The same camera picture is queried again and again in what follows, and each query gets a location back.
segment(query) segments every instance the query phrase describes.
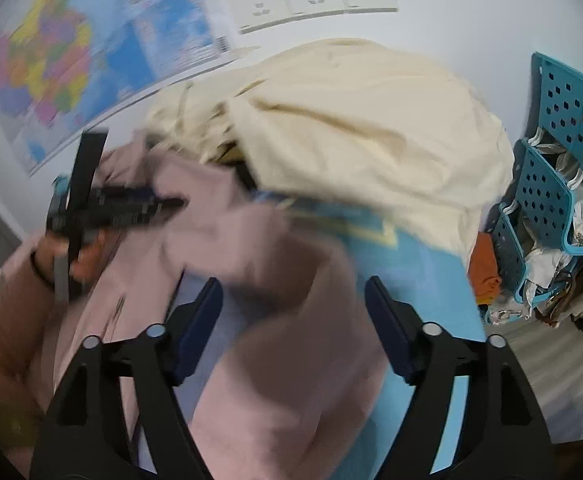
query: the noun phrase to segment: hanging storage basket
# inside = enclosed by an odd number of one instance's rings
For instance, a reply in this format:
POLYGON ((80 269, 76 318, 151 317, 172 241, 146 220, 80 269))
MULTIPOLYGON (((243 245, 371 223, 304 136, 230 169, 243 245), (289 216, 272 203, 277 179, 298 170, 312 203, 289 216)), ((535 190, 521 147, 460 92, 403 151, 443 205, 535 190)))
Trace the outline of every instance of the hanging storage basket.
POLYGON ((544 54, 534 54, 533 60, 542 79, 539 126, 583 168, 583 74, 544 54))
POLYGON ((574 217, 574 192, 536 148, 523 139, 525 159, 516 189, 516 200, 531 221, 538 241, 545 247, 583 256, 583 246, 569 243, 574 217))
MULTIPOLYGON (((523 303, 523 286, 529 269, 525 262, 523 248, 518 240, 510 217, 505 214, 503 204, 498 206, 500 216, 492 231, 498 275, 503 280, 503 288, 513 293, 518 303, 523 303)), ((561 289, 555 285, 543 294, 536 294, 532 306, 547 301, 561 289)))

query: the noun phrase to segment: hand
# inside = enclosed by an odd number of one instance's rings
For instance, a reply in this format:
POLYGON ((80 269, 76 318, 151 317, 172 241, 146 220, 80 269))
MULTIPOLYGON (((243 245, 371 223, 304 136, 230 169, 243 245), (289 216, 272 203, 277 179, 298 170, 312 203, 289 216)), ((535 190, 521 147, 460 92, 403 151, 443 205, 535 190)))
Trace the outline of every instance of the hand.
MULTIPOLYGON (((98 277, 104 248, 108 240, 108 232, 98 232, 95 242, 83 246, 78 259, 71 264, 69 274, 77 282, 90 283, 98 277)), ((69 242, 62 237, 47 232, 36 248, 36 266, 50 282, 54 281, 53 259, 55 256, 65 256, 69 250, 69 242)))

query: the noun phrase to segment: orange cloth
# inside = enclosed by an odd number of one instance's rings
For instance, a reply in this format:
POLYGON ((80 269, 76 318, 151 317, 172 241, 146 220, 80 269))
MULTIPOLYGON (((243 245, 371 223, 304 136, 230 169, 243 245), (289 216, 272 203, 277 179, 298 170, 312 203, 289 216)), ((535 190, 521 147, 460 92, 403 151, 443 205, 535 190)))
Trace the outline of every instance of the orange cloth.
POLYGON ((494 245, 487 233, 478 233, 476 247, 469 262, 469 281, 476 303, 491 304, 500 295, 501 279, 495 261, 494 245))

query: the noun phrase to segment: colorful map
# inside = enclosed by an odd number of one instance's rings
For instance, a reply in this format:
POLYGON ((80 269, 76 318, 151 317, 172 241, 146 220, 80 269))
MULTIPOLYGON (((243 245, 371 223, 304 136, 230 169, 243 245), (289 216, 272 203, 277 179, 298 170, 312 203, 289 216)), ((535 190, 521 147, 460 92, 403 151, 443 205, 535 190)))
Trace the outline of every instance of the colorful map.
POLYGON ((116 104, 220 54, 201 0, 22 6, 0 4, 0 123, 28 170, 116 104))

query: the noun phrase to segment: pink jacket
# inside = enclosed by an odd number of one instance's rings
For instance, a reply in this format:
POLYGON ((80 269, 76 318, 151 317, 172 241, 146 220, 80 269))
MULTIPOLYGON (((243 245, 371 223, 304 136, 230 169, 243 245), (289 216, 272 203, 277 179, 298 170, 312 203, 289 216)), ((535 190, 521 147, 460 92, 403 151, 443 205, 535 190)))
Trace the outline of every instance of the pink jacket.
MULTIPOLYGON (((28 377, 38 402, 46 408, 86 336, 133 338, 164 321, 183 270, 216 276, 279 313, 222 357, 196 407, 191 432, 212 475, 326 478, 367 420, 387 366, 344 248, 292 228, 272 205, 248 202, 232 171, 147 150, 140 134, 103 157, 97 180, 151 183, 190 205, 163 226, 124 234, 88 297, 50 320, 28 377)), ((25 244, 5 272, 28 254, 25 244)), ((130 383, 123 403, 131 432, 138 407, 130 383)))

